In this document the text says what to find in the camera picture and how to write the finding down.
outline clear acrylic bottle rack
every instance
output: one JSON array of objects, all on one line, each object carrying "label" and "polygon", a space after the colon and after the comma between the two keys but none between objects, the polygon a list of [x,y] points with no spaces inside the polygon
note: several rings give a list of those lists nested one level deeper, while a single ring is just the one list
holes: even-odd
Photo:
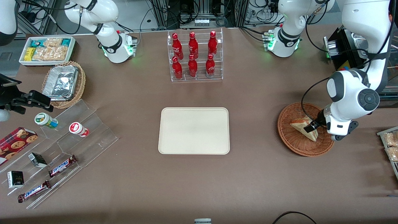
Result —
[{"label": "clear acrylic bottle rack", "polygon": [[[208,56],[208,42],[210,39],[210,31],[214,30],[216,32],[216,39],[217,39],[217,54],[214,56],[215,68],[214,68],[214,77],[208,78],[206,76],[206,61]],[[198,72],[195,78],[192,78],[189,75],[189,33],[195,32],[196,40],[198,41],[199,45],[199,58],[196,59],[198,64]],[[176,79],[173,73],[173,61],[172,58],[174,56],[173,52],[173,39],[172,34],[177,33],[178,39],[182,44],[182,52],[184,54],[184,58],[179,60],[182,66],[182,79]],[[223,75],[223,48],[222,48],[222,29],[195,29],[195,30],[177,30],[177,31],[169,31],[168,38],[167,38],[167,47],[169,53],[169,65],[170,65],[170,76],[172,82],[177,81],[211,81],[211,80],[222,80],[224,78]]]},{"label": "clear acrylic bottle rack", "polygon": [[[18,196],[39,186],[44,181],[49,180],[51,188],[44,190],[41,194],[32,196],[21,206],[29,208],[37,207],[42,201],[53,194],[61,185],[73,177],[78,171],[86,167],[97,156],[103,153],[109,146],[115,143],[118,138],[95,114],[89,104],[83,100],[78,101],[72,107],[66,109],[56,117],[58,126],[54,129],[42,126],[38,131],[39,139],[36,145],[29,145],[25,148],[18,158],[0,171],[0,180],[3,187],[8,188],[7,172],[22,171],[25,184],[22,188],[9,189],[8,195],[15,198],[18,203]],[[80,137],[69,132],[69,125],[73,122],[81,123],[90,130],[87,137]],[[28,155],[31,152],[43,156],[47,162],[44,168],[33,166]],[[66,168],[60,174],[50,178],[49,171],[59,164],[75,155],[77,162]]]}]

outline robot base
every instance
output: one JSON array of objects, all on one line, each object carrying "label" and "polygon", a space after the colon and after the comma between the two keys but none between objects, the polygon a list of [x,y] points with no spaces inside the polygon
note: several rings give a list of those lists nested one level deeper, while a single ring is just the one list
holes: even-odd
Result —
[{"label": "robot base", "polygon": [[269,43],[264,43],[264,50],[270,51],[278,57],[289,57],[299,47],[300,40],[297,41],[295,46],[286,47],[278,38],[280,29],[280,27],[276,27],[275,29],[270,29],[266,35],[262,35],[264,41],[269,41]]},{"label": "robot base", "polygon": [[137,51],[137,39],[133,39],[125,33],[120,33],[119,35],[122,37],[122,44],[115,53],[106,52],[102,48],[105,56],[113,63],[122,63],[130,57],[135,57],[135,52]]}]

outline small black box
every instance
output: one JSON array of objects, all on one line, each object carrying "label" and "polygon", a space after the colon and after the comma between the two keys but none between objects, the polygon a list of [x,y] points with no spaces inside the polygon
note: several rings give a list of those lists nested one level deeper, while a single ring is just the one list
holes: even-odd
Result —
[{"label": "small black box", "polygon": [[23,173],[22,171],[10,171],[7,173],[8,188],[23,187]]},{"label": "small black box", "polygon": [[35,167],[44,168],[47,166],[46,161],[43,159],[43,156],[41,156],[40,154],[33,152],[29,154],[28,157]]}]

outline bottle with green label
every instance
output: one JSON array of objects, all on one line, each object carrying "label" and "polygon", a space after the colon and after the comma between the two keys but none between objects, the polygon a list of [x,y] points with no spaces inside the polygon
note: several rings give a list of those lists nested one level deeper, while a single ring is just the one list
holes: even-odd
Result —
[{"label": "bottle with green label", "polygon": [[52,118],[50,115],[46,113],[39,113],[35,117],[35,123],[38,125],[44,125],[49,128],[55,128],[58,126],[58,120]]}]

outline cookie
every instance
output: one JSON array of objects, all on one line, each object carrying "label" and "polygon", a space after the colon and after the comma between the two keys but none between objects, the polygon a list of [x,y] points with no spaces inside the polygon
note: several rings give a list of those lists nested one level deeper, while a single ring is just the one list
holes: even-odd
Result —
[{"label": "cookie", "polygon": [[25,142],[24,141],[16,141],[11,145],[12,149],[19,149],[20,147],[24,146]]},{"label": "cookie", "polygon": [[17,154],[17,153],[16,152],[9,153],[4,158],[5,159],[11,159],[13,156],[15,156],[15,154]]},{"label": "cookie", "polygon": [[32,142],[34,142],[37,138],[38,138],[37,135],[32,135],[32,136],[30,136],[29,138],[26,139],[26,142],[27,142],[27,143],[32,143]]},{"label": "cookie", "polygon": [[26,136],[28,135],[28,132],[26,132],[25,130],[21,129],[17,132],[17,137],[18,138],[26,138]]}]

